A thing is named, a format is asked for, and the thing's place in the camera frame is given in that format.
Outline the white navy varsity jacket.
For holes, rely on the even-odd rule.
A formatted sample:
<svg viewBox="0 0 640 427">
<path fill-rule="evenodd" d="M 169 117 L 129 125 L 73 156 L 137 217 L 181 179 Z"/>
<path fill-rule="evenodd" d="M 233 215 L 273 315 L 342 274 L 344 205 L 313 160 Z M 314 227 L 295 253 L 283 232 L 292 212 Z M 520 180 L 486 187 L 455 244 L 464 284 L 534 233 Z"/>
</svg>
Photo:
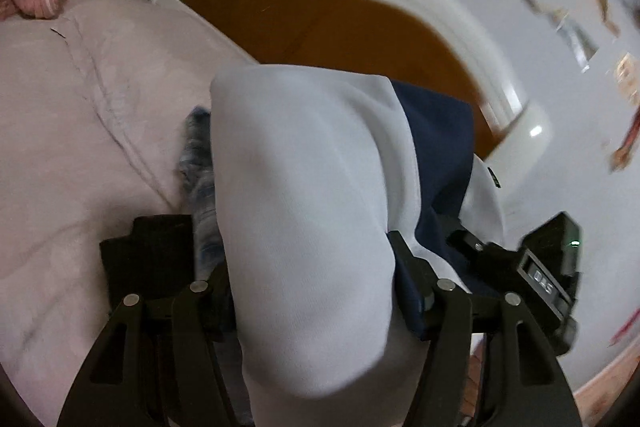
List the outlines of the white navy varsity jacket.
<svg viewBox="0 0 640 427">
<path fill-rule="evenodd" d="M 210 86 L 217 219 L 259 426 L 396 426 L 426 357 L 394 301 L 399 232 L 465 289 L 442 238 L 503 238 L 469 104 L 322 68 L 243 66 Z"/>
</svg>

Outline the folded blue plaid shirt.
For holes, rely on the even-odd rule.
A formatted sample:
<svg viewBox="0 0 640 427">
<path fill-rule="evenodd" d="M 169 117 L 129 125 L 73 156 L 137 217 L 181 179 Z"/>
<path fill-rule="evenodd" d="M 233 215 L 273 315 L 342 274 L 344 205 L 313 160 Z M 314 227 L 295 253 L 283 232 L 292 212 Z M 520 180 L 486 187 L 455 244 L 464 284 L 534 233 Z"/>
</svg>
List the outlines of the folded blue plaid shirt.
<svg viewBox="0 0 640 427">
<path fill-rule="evenodd" d="M 207 280 L 224 261 L 224 244 L 218 227 L 210 112 L 202 106 L 184 121 L 184 143 L 178 161 L 186 209 L 193 222 L 195 277 Z"/>
</svg>

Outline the pink bed sheet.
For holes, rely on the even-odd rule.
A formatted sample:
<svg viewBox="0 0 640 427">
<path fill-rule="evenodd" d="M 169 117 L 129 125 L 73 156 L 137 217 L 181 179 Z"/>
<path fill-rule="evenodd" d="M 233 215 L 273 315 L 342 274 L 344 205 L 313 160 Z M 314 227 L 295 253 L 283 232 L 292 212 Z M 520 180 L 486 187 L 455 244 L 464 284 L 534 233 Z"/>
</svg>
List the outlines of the pink bed sheet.
<svg viewBox="0 0 640 427">
<path fill-rule="evenodd" d="M 181 211 L 184 120 L 216 72 L 249 61 L 145 0 L 2 23 L 1 364 L 44 425 L 108 317 L 100 243 Z"/>
</svg>

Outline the white brown wooden headboard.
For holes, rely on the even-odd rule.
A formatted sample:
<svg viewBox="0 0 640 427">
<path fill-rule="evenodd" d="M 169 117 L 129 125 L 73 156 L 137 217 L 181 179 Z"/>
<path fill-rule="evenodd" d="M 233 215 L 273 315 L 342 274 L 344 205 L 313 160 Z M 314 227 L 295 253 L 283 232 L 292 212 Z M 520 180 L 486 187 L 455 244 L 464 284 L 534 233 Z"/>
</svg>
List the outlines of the white brown wooden headboard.
<svg viewBox="0 0 640 427">
<path fill-rule="evenodd" d="M 475 150 L 513 198 L 552 138 L 498 44 L 457 0 L 152 0 L 256 61 L 382 75 L 472 106 Z"/>
</svg>

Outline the paper scraps on wall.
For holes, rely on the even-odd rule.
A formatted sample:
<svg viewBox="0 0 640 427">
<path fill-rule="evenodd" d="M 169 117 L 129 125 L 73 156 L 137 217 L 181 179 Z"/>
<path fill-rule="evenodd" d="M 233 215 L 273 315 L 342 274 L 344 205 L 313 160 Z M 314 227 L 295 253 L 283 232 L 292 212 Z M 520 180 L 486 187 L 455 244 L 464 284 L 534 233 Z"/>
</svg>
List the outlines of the paper scraps on wall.
<svg viewBox="0 0 640 427">
<path fill-rule="evenodd" d="M 602 69 L 634 108 L 622 143 L 610 156 L 610 169 L 625 169 L 639 143 L 639 55 L 633 54 L 614 15 L 611 0 L 578 0 L 574 10 L 522 0 L 530 12 L 548 20 L 570 49 L 581 72 Z"/>
</svg>

